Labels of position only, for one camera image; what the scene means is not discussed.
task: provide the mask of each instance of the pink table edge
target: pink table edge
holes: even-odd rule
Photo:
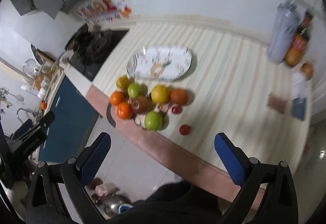
[[[107,119],[109,98],[104,93],[92,85],[85,98],[103,118]],[[111,115],[116,123],[116,129],[123,136],[164,167],[224,200],[232,202],[235,199],[240,187],[232,182],[227,172],[195,156],[161,134],[140,128],[133,120],[118,118],[113,109]],[[258,209],[264,192],[265,190],[260,188],[252,209]]]

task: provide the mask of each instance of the green apple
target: green apple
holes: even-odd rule
[[[131,98],[136,98],[138,95],[141,94],[141,86],[135,82],[132,82],[129,86],[128,86],[128,95]]]
[[[162,116],[154,111],[150,111],[145,116],[145,128],[152,131],[157,131],[163,123]]]

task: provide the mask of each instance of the table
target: table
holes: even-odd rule
[[[182,114],[170,114],[168,127],[159,132],[120,120],[109,106],[108,118],[124,136],[168,169],[229,201],[239,188],[214,150],[219,132],[248,157],[270,164],[285,160],[295,172],[308,134],[311,84],[306,118],[300,121],[291,116],[291,77],[296,69],[270,63],[266,45],[240,34],[182,23],[138,23],[110,54],[86,94],[100,114],[106,115],[108,96],[116,89],[116,79],[126,74],[128,59],[151,44],[185,45],[192,50],[193,63],[185,77],[164,84],[189,89],[194,100]],[[159,83],[138,82],[149,91]],[[266,106],[270,93],[288,100],[285,114]],[[182,124],[192,125],[189,136],[179,134]]]

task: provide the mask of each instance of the white oval plate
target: white oval plate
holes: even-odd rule
[[[136,51],[127,63],[131,78],[174,81],[185,75],[192,60],[185,46],[153,45]]]

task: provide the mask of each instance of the metal screw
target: metal screw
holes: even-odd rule
[[[75,161],[76,161],[76,158],[75,158],[75,157],[71,157],[71,158],[69,158],[69,159],[67,160],[67,162],[68,162],[69,164],[73,164]]]
[[[42,168],[44,165],[45,165],[45,162],[43,162],[43,161],[41,161],[41,162],[39,162],[39,163],[37,164],[37,166],[38,166],[39,168]]]
[[[286,168],[287,167],[287,163],[285,161],[281,161],[281,166]]]
[[[257,164],[258,163],[258,159],[257,158],[254,158],[254,157],[251,157],[249,159],[249,161],[252,163],[252,164]]]

